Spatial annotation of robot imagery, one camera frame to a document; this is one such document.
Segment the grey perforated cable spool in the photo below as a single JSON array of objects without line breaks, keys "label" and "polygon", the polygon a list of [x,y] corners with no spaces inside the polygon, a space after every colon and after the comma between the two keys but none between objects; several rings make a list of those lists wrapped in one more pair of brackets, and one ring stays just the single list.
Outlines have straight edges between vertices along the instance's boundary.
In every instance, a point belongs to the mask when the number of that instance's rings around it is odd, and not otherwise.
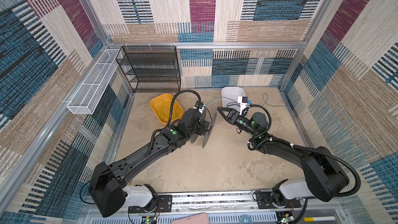
[{"label": "grey perforated cable spool", "polygon": [[[205,120],[207,113],[209,113],[210,121]],[[209,110],[204,106],[204,110],[202,112],[202,116],[200,117],[200,121],[197,125],[196,132],[191,136],[190,139],[191,144],[195,143],[195,141],[199,136],[203,136],[204,140],[202,143],[202,148],[205,148],[210,139],[212,130],[215,127],[216,119],[217,119],[217,113],[214,113],[212,115],[209,112]]]}]

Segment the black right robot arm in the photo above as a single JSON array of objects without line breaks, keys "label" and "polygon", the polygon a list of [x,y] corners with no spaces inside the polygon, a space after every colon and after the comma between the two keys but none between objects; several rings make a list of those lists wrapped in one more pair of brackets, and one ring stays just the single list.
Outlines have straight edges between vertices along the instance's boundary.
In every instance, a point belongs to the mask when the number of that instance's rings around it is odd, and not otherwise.
[{"label": "black right robot arm", "polygon": [[276,187],[283,198],[317,198],[328,202],[360,190],[361,178],[355,168],[327,148],[304,147],[270,134],[272,118],[266,108],[250,119],[233,108],[218,107],[217,110],[226,122],[251,135],[249,150],[279,157],[302,169],[303,180],[283,181]]}]

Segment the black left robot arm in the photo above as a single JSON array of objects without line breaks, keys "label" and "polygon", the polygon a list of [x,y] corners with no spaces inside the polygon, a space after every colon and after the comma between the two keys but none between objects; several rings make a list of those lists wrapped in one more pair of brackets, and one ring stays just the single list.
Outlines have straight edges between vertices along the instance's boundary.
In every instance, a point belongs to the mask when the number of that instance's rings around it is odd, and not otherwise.
[{"label": "black left robot arm", "polygon": [[123,207],[140,207],[146,212],[158,208],[156,191],[149,185],[129,186],[128,183],[156,160],[182,147],[190,139],[205,136],[212,129],[212,123],[203,115],[204,104],[201,96],[194,90],[176,93],[171,103],[183,93],[193,93],[198,100],[188,109],[180,120],[168,121],[166,126],[152,133],[150,142],[129,156],[107,165],[99,163],[88,181],[88,193],[101,216],[107,218]]}]

